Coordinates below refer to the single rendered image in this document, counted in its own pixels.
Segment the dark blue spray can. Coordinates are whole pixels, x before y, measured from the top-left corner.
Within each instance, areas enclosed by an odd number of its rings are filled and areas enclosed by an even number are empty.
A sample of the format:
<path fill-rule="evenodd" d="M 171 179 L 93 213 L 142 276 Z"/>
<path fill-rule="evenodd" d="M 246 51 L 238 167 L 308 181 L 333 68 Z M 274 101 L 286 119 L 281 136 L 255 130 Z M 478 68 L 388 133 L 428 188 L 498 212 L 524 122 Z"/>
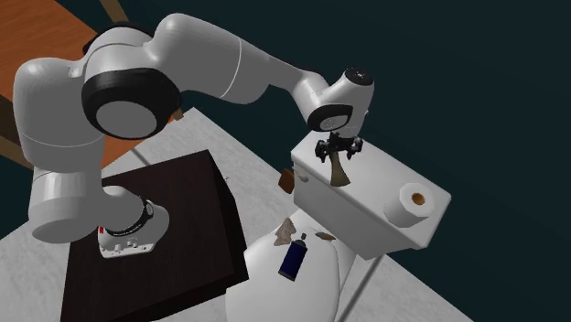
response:
<path fill-rule="evenodd" d="M 298 240 L 292 241 L 280 265 L 278 273 L 284 278 L 294 282 L 307 253 L 305 239 L 307 235 L 301 234 Z"/>

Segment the white toilet paper roll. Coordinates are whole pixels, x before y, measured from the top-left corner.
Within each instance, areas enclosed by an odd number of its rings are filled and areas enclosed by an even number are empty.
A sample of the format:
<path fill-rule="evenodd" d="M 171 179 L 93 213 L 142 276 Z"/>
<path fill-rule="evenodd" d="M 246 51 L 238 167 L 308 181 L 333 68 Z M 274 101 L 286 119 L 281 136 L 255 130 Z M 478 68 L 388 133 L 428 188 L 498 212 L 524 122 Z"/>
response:
<path fill-rule="evenodd" d="M 385 201 L 383 213 L 392 225 L 410 228 L 429 218 L 435 208 L 435 198 L 427 186 L 407 183 Z"/>

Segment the dark robot stand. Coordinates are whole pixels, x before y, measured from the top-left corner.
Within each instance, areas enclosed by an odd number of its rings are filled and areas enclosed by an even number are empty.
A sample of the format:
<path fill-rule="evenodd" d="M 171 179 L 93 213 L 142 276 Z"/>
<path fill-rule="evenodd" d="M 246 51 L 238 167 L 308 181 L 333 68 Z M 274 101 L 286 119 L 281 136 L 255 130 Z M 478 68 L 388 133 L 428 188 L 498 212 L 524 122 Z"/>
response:
<path fill-rule="evenodd" d="M 105 259 L 91 233 L 70 246 L 60 322 L 153 322 L 248 278 L 234 197 L 209 151 L 103 179 L 165 207 L 149 253 Z"/>

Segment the grey-brown jagged rock-like object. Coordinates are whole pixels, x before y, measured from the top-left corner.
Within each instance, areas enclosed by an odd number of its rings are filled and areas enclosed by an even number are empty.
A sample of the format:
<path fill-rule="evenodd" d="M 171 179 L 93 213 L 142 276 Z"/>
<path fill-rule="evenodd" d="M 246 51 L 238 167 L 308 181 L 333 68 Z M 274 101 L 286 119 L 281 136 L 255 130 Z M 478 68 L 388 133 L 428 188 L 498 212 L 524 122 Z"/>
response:
<path fill-rule="evenodd" d="M 285 218 L 282 224 L 275 231 L 274 246 L 287 245 L 292 242 L 292 236 L 296 233 L 294 222 Z"/>

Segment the brown block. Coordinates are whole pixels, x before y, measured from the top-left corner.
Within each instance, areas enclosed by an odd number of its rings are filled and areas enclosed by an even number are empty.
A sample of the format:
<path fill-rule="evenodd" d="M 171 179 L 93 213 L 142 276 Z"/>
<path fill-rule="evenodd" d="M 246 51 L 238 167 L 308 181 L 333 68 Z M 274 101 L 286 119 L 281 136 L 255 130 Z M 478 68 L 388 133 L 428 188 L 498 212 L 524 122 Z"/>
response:
<path fill-rule="evenodd" d="M 278 180 L 278 186 L 287 194 L 291 194 L 295 188 L 295 174 L 292 170 L 284 168 Z"/>

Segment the brown cone-shaped object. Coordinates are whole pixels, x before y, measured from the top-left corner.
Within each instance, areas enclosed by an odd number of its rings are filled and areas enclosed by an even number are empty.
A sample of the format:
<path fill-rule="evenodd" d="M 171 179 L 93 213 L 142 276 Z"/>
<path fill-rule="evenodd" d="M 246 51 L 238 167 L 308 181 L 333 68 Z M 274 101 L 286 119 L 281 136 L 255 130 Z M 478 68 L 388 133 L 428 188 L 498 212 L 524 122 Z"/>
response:
<path fill-rule="evenodd" d="M 336 188 L 349 185 L 350 180 L 339 161 L 339 153 L 337 151 L 331 152 L 329 160 L 331 163 L 330 185 Z"/>

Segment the orange wooden table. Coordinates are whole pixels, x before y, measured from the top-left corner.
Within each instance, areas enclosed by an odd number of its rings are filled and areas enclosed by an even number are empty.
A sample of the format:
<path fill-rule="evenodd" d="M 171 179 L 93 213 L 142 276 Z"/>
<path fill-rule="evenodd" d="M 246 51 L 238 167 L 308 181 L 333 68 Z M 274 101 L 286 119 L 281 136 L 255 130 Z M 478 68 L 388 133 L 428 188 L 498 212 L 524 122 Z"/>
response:
<path fill-rule="evenodd" d="M 0 0 L 0 153 L 41 173 L 99 172 L 182 116 L 167 76 L 124 54 L 153 34 L 101 0 L 96 33 L 55 0 Z"/>

